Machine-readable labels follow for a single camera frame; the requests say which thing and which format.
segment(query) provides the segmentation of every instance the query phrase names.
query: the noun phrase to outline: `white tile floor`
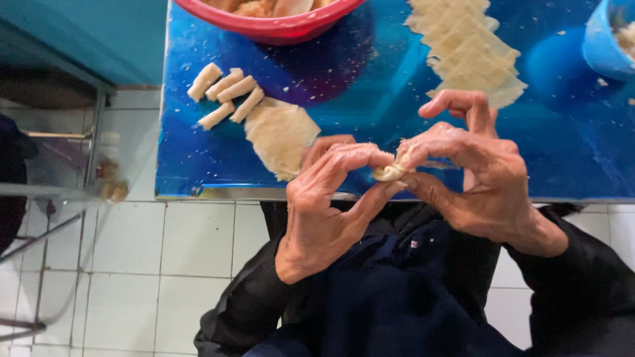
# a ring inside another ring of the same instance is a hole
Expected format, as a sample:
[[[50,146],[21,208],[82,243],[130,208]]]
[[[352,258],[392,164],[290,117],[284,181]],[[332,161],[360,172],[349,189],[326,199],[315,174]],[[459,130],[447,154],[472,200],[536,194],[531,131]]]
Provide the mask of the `white tile floor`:
[[[157,99],[151,93],[121,92],[114,101],[119,107],[108,110],[105,127],[136,137],[135,130],[144,127],[128,123],[157,120]],[[156,152],[151,146],[137,149]],[[1,317],[34,319],[44,262],[39,317],[55,321],[35,339],[0,344],[0,357],[196,353],[192,339],[200,316],[215,306],[230,277],[267,241],[264,218],[253,203],[152,201],[155,157],[142,157],[134,154],[135,163],[129,165],[141,174],[127,201],[88,206],[84,219],[51,238],[48,246],[0,267]],[[46,229],[43,206],[30,203],[23,232]],[[54,224],[83,206],[60,205]],[[635,241],[630,238],[635,236],[635,206],[596,205],[569,221],[596,234],[635,267]],[[494,327],[523,348],[531,345],[530,296],[520,270],[503,251],[486,313]]]

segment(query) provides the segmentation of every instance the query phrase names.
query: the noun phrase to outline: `spring roll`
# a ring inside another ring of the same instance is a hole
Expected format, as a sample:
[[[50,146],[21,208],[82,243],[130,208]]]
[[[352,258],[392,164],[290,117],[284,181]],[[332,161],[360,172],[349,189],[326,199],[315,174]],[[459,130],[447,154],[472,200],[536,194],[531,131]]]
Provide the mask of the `spring roll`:
[[[256,88],[256,80],[252,76],[246,76],[242,81],[220,92],[217,96],[220,103],[225,103],[241,95],[245,95]]]
[[[207,114],[203,119],[199,120],[198,123],[205,130],[211,129],[212,126],[220,123],[221,120],[225,119],[226,116],[232,114],[236,110],[234,107],[234,103],[231,100],[226,101],[215,111]]]
[[[198,103],[205,94],[205,91],[213,85],[222,74],[223,71],[221,71],[216,64],[210,63],[206,65],[201,73],[196,76],[190,89],[187,90],[187,95]]]
[[[238,109],[229,117],[229,120],[234,123],[242,123],[244,118],[247,118],[247,114],[251,112],[251,110],[256,106],[256,104],[260,103],[260,101],[265,97],[265,92],[262,88],[256,84],[256,88],[251,91],[249,97],[241,104]]]
[[[229,72],[230,72],[229,76],[219,80],[217,84],[214,84],[213,86],[211,86],[210,89],[208,89],[205,92],[207,99],[212,101],[216,100],[216,96],[220,92],[242,81],[244,78],[243,70],[240,68],[231,68],[229,69]]]

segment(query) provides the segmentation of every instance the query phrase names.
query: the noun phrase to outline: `table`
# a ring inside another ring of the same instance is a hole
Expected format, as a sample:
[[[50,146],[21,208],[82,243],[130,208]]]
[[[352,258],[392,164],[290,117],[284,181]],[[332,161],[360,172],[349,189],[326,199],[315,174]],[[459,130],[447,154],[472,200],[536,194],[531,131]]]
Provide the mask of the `table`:
[[[635,84],[604,78],[609,85],[602,86],[580,50],[584,24],[597,4],[492,0],[487,12],[501,23],[496,35],[522,52],[516,67],[530,87],[500,111],[497,130],[518,144],[535,201],[635,198],[635,107],[627,103]],[[306,108],[321,135],[350,133],[358,142],[395,152],[400,138],[437,121],[464,127],[447,113],[427,121],[417,116],[429,100],[425,93],[440,79],[425,64],[428,47],[419,43],[421,35],[402,25],[409,14],[405,0],[367,0],[322,36],[276,47],[218,29],[171,2],[157,196],[284,198],[286,182],[276,182],[264,168],[241,125],[225,120],[212,131],[195,127],[218,106],[195,104],[186,94],[209,62],[225,72],[241,67],[268,96]],[[563,30],[564,36],[557,35]],[[428,172],[460,190],[460,170]],[[340,191],[361,194],[372,184],[370,171],[362,169]]]

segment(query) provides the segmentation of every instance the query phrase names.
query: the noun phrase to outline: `red bowl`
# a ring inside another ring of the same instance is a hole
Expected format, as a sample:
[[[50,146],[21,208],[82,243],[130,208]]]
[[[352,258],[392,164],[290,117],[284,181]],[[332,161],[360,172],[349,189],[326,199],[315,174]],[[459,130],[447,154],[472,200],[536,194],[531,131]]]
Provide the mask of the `red bowl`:
[[[301,15],[279,18],[255,18],[234,15],[200,0],[175,0],[192,15],[221,29],[238,32],[265,44],[297,44],[318,37],[342,16],[355,10],[364,0],[337,0],[323,8]]]

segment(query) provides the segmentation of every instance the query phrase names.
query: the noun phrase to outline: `blue bowl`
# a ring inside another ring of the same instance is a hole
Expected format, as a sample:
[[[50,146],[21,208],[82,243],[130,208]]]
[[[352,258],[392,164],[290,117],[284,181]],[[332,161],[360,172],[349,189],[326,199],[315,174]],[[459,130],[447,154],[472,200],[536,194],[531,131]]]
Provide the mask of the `blue bowl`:
[[[635,62],[613,36],[610,20],[622,12],[624,20],[635,21],[635,0],[602,0],[587,22],[582,53],[594,71],[618,81],[635,79]]]

